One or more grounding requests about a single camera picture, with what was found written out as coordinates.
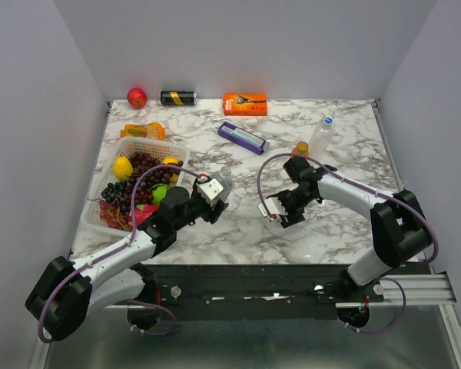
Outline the small water bottle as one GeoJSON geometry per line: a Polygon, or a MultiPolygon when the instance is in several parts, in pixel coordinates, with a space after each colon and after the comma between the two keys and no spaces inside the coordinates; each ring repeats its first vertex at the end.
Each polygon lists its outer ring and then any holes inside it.
{"type": "Polygon", "coordinates": [[[224,190],[220,193],[220,199],[223,202],[226,202],[233,188],[231,168],[228,166],[222,166],[218,171],[213,172],[211,177],[216,179],[222,185],[224,190]]]}

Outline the orange juice bottle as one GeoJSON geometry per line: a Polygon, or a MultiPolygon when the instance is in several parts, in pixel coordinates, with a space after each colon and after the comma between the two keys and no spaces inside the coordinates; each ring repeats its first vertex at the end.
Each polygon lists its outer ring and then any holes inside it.
{"type": "Polygon", "coordinates": [[[308,157],[310,153],[308,143],[305,141],[299,141],[293,148],[292,153],[308,157]]]}

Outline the orange bottle cap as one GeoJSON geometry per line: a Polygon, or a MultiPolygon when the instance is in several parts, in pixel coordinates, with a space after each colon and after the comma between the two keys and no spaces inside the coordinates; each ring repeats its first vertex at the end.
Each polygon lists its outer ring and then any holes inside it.
{"type": "Polygon", "coordinates": [[[297,143],[296,150],[298,152],[306,152],[309,149],[309,145],[305,141],[300,141],[297,143]]]}

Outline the large clear plastic bottle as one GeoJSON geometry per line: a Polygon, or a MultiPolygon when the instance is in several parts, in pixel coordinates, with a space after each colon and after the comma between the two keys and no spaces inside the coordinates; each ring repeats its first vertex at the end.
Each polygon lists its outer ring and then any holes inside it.
{"type": "Polygon", "coordinates": [[[310,157],[321,161],[321,158],[326,153],[334,135],[335,130],[333,128],[333,124],[330,127],[325,126],[322,120],[322,122],[314,129],[309,140],[310,157]]]}

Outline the blue white bottle cap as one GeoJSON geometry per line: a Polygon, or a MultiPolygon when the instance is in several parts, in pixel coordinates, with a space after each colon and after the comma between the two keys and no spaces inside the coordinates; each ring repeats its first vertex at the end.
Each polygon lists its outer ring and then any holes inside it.
{"type": "Polygon", "coordinates": [[[323,120],[323,124],[325,126],[328,126],[330,127],[332,124],[333,124],[333,119],[331,117],[326,117],[324,120],[323,120]]]}

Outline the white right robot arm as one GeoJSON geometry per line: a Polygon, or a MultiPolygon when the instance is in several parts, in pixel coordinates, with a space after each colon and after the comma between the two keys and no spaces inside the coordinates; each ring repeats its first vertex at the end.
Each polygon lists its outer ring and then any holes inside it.
{"type": "Polygon", "coordinates": [[[284,169],[297,186],[268,197],[264,203],[271,217],[288,228],[304,221],[304,209],[313,201],[334,201],[370,221],[373,247],[352,263],[338,282],[340,296],[355,301],[366,285],[405,264],[428,248],[434,236],[414,193],[389,193],[343,177],[330,166],[310,165],[293,156],[284,169]]]}

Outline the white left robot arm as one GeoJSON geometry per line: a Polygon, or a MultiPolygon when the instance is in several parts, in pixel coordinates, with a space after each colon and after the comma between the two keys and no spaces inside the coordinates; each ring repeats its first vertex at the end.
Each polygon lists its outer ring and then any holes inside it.
{"type": "Polygon", "coordinates": [[[40,340],[50,344],[67,338],[96,307],[130,299],[148,303],[155,293],[152,281],[138,277],[125,285],[137,274],[133,266],[165,252],[177,232],[198,218],[214,224],[228,206],[227,196],[216,181],[196,184],[192,191],[173,187],[155,213],[104,251],[75,261],[63,256],[50,261],[25,302],[38,321],[40,340]]]}

